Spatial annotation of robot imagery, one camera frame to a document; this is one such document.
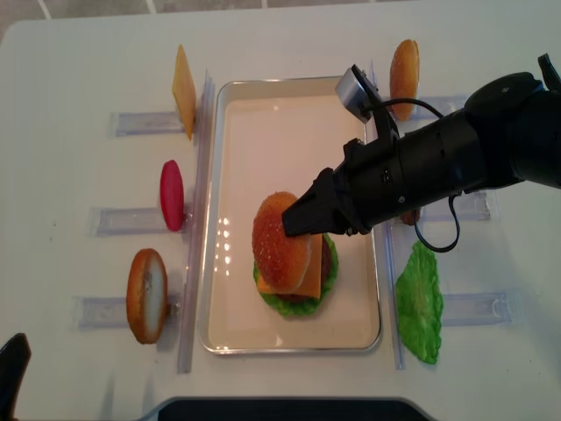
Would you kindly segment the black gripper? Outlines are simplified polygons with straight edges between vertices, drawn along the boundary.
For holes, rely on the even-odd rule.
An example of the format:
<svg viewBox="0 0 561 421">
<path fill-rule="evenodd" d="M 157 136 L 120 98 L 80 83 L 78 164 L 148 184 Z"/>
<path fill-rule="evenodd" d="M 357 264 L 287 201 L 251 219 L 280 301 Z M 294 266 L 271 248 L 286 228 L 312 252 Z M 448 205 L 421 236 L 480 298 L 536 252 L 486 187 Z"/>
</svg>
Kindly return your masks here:
<svg viewBox="0 0 561 421">
<path fill-rule="evenodd" d="M 455 111 L 397 139 L 344 145 L 344 161 L 325 168 L 282 213 L 289 237 L 368 233 L 374 225 L 486 184 L 486 162 L 465 111 Z"/>
</svg>

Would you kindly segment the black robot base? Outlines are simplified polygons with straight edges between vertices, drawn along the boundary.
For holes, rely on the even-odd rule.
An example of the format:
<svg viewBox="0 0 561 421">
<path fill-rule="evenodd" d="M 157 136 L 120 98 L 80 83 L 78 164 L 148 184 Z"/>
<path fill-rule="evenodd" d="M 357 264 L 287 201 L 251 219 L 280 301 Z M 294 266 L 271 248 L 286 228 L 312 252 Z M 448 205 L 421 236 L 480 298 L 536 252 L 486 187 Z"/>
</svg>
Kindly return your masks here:
<svg viewBox="0 0 561 421">
<path fill-rule="evenodd" d="M 398 399 L 370 398 L 180 398 L 162 404 L 145 420 L 431 420 Z"/>
</svg>

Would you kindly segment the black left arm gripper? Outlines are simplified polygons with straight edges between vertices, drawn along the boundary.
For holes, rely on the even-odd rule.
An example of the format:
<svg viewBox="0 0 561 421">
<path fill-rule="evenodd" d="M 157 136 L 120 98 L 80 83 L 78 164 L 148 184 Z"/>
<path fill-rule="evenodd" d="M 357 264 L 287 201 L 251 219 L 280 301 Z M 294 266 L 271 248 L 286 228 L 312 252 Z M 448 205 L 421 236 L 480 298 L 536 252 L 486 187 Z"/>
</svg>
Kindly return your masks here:
<svg viewBox="0 0 561 421">
<path fill-rule="evenodd" d="M 18 392 L 32 357 L 26 335 L 20 332 L 11 337 L 2 346 L 0 357 L 1 419 L 14 420 Z"/>
</svg>

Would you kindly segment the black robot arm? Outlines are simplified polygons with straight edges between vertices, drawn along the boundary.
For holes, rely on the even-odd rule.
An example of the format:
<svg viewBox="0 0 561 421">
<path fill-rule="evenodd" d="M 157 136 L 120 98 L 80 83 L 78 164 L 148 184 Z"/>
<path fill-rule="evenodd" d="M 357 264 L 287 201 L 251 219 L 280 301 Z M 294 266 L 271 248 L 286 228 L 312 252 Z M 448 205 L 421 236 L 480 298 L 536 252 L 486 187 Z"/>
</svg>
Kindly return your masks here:
<svg viewBox="0 0 561 421">
<path fill-rule="evenodd" d="M 530 181 L 560 185 L 560 95 L 527 72 L 488 83 L 450 115 L 399 136 L 381 99 L 358 107 L 379 135 L 351 140 L 282 215 L 290 236 L 366 234 L 378 223 L 461 192 Z"/>
</svg>

